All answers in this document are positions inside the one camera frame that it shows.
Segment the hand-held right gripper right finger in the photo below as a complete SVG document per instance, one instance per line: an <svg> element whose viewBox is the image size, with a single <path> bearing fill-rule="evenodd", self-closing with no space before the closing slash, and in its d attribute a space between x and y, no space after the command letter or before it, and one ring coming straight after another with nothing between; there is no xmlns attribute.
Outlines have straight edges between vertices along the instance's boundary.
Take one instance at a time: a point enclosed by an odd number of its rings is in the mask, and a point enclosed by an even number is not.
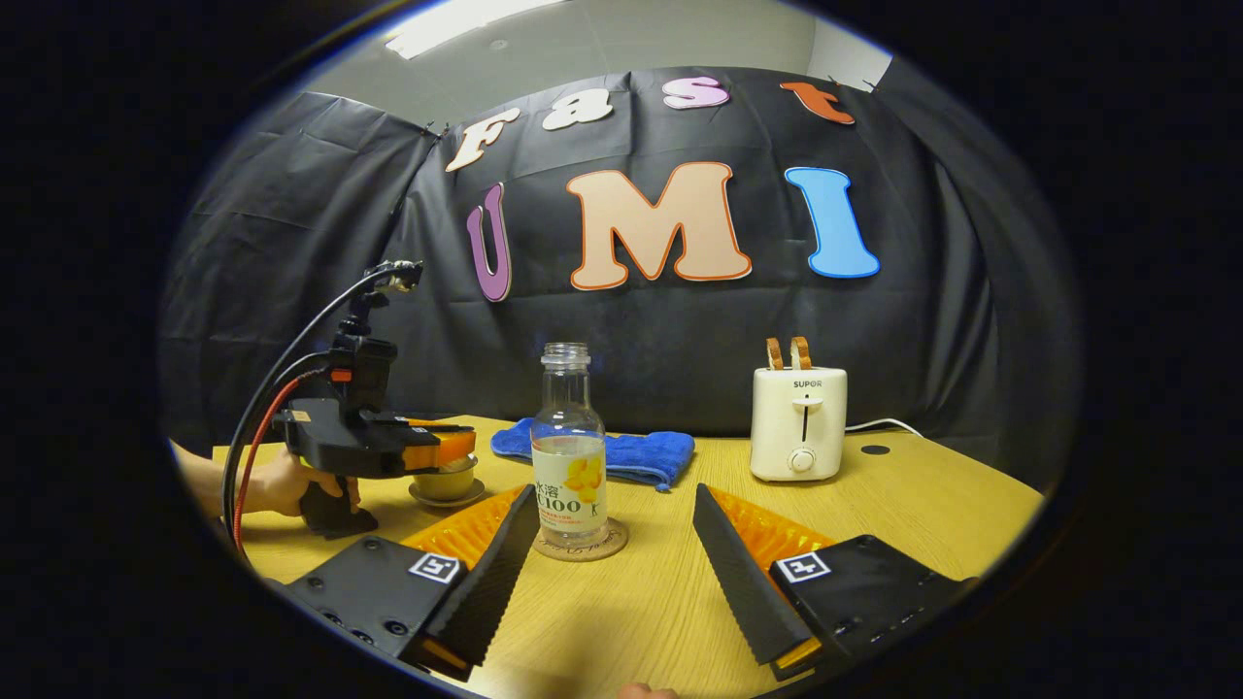
<svg viewBox="0 0 1243 699"><path fill-rule="evenodd" d="M838 677L883 654L976 583L870 534L835 544L705 483L692 522L750 650L781 682L808 670Z"/></svg>

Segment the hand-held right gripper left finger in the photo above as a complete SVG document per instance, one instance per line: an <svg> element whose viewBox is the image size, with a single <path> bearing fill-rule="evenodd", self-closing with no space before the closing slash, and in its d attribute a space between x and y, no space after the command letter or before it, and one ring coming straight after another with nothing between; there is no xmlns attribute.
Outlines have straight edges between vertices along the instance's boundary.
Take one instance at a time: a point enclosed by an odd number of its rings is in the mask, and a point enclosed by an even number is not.
<svg viewBox="0 0 1243 699"><path fill-rule="evenodd" d="M286 588L364 646L466 682L484 664L538 531L526 483L403 544L360 537Z"/></svg>

